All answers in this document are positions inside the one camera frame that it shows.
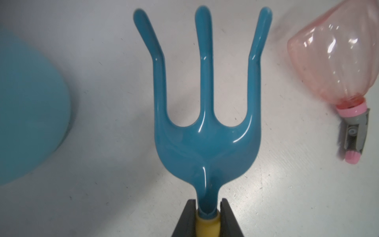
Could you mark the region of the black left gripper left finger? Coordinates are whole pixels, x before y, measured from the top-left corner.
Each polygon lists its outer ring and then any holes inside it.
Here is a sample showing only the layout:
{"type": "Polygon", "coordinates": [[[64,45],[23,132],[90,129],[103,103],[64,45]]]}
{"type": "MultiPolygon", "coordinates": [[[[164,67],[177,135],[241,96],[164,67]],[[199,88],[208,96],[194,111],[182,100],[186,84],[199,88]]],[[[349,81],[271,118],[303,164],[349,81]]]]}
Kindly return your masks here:
{"type": "Polygon", "coordinates": [[[196,237],[196,200],[189,199],[171,237],[196,237]]]}

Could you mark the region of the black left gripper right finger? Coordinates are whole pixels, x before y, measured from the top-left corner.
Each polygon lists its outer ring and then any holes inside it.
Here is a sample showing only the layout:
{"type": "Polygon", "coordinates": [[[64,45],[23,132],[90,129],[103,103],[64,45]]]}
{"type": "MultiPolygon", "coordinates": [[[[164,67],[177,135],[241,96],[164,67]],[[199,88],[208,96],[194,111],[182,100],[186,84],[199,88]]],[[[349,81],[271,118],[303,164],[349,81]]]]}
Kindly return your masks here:
{"type": "Polygon", "coordinates": [[[222,198],[221,200],[220,214],[221,214],[220,237],[244,237],[244,234],[226,198],[222,198]]]}

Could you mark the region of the teal fork yellow handle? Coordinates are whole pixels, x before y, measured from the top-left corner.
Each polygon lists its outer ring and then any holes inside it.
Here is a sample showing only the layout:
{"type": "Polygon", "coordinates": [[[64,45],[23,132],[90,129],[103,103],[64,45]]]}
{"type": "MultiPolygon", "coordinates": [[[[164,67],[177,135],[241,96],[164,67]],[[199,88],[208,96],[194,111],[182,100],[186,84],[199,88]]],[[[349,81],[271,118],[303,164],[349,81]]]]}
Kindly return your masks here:
{"type": "Polygon", "coordinates": [[[154,130],[165,168],[191,184],[196,198],[196,237],[220,237],[220,188],[242,176],[255,161],[261,143],[261,56],[272,11],[260,11],[252,42],[247,80],[247,114],[237,126],[225,126],[214,111],[212,19],[209,8],[195,13],[200,55],[200,113],[191,125],[174,124],[168,115],[164,54],[147,14],[136,9],[133,20],[153,61],[154,130]]]}

